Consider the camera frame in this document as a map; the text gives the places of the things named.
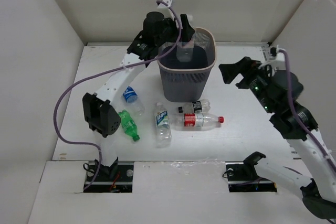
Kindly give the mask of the black label plastic bottle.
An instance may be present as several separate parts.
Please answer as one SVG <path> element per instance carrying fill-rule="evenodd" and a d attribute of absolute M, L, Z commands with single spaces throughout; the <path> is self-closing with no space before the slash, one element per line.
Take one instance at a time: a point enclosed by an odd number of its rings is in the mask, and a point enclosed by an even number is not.
<path fill-rule="evenodd" d="M 208 99 L 188 102 L 177 108 L 178 113 L 207 113 L 211 108 Z"/>

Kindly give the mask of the red label plastic bottle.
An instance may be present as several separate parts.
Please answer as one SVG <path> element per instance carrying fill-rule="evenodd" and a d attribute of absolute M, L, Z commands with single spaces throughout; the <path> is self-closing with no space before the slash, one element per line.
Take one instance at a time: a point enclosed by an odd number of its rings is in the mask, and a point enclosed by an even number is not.
<path fill-rule="evenodd" d="M 225 119 L 210 113 L 180 113 L 174 115 L 171 122 L 177 130 L 207 131 L 221 127 Z"/>

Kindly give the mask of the blue label plastic bottle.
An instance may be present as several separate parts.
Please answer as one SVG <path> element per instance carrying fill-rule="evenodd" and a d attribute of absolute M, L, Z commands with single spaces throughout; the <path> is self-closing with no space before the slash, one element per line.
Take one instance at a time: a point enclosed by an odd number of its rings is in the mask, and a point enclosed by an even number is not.
<path fill-rule="evenodd" d="M 124 99 L 126 109 L 133 116 L 140 117 L 145 113 L 145 108 L 142 101 L 131 86 L 126 88 L 122 94 L 122 97 Z"/>

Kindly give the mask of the green white label bottle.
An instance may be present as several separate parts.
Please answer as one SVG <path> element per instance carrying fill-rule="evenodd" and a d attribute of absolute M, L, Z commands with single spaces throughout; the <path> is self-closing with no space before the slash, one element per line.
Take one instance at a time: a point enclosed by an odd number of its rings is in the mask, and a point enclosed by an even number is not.
<path fill-rule="evenodd" d="M 155 129 L 157 148 L 168 147 L 172 140 L 170 120 L 167 109 L 161 102 L 155 107 Z"/>

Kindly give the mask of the green plastic soda bottle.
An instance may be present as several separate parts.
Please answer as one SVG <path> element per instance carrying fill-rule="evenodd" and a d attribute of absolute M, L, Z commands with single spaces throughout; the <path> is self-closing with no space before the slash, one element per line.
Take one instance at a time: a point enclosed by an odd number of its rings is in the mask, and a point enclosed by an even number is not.
<path fill-rule="evenodd" d="M 122 110 L 118 115 L 121 118 L 121 127 L 124 133 L 131 137 L 134 142 L 137 142 L 140 139 L 138 128 L 130 113 L 127 110 Z"/>

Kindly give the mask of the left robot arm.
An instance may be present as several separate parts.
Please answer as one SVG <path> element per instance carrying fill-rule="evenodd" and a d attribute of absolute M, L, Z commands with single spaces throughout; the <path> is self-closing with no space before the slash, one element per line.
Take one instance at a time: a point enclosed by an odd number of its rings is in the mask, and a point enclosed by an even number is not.
<path fill-rule="evenodd" d="M 154 61 L 159 48 L 171 42 L 175 48 L 180 42 L 189 42 L 195 33 L 186 14 L 179 18 L 166 17 L 162 12 L 149 12 L 116 71 L 95 93 L 82 98 L 85 121 L 89 129 L 106 138 L 114 134 L 121 124 L 115 110 L 129 84 Z"/>

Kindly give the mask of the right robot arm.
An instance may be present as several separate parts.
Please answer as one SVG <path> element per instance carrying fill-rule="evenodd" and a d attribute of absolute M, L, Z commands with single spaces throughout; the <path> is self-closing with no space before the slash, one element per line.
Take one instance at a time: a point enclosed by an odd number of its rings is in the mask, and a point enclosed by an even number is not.
<path fill-rule="evenodd" d="M 232 64 L 221 64 L 223 81 L 230 84 L 238 75 L 239 89 L 250 90 L 272 116 L 270 122 L 301 157 L 311 176 L 307 177 L 273 163 L 268 156 L 254 152 L 244 159 L 247 178 L 261 177 L 296 195 L 315 217 L 335 220 L 335 160 L 324 144 L 318 124 L 310 111 L 296 100 L 303 85 L 289 69 L 272 70 L 272 63 L 244 57 Z"/>

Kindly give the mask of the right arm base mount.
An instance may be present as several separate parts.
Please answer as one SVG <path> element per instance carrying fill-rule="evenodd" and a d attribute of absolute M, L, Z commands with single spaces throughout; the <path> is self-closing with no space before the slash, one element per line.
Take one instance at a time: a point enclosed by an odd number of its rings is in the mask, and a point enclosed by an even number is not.
<path fill-rule="evenodd" d="M 226 162 L 222 177 L 227 180 L 230 193 L 277 192 L 275 183 L 258 177 L 243 162 Z"/>

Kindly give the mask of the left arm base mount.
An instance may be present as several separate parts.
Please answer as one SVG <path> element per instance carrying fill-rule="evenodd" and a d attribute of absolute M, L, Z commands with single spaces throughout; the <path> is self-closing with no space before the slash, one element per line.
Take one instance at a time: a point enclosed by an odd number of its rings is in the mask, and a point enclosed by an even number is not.
<path fill-rule="evenodd" d="M 92 181 L 97 167 L 95 163 L 84 163 L 86 171 L 83 185 L 84 193 L 131 193 L 133 190 L 134 162 L 114 163 L 112 171 L 108 174 L 108 168 L 102 166 L 94 182 L 86 188 Z"/>

